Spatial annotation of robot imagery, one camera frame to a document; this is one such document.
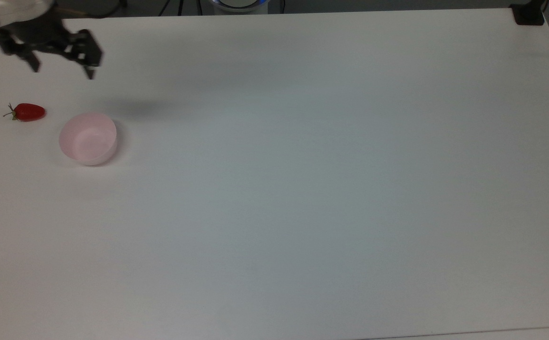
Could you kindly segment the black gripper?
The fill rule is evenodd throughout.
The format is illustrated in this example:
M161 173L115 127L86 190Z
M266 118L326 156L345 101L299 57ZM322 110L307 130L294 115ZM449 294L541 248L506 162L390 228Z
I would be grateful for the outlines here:
M39 72L41 62L34 53L35 48L46 51L69 52L72 60L78 63L93 80L96 69L101 65L102 49L92 32L82 29L70 32L60 16L41 16L28 21L13 22L0 27L0 49L6 55L18 55L33 72Z

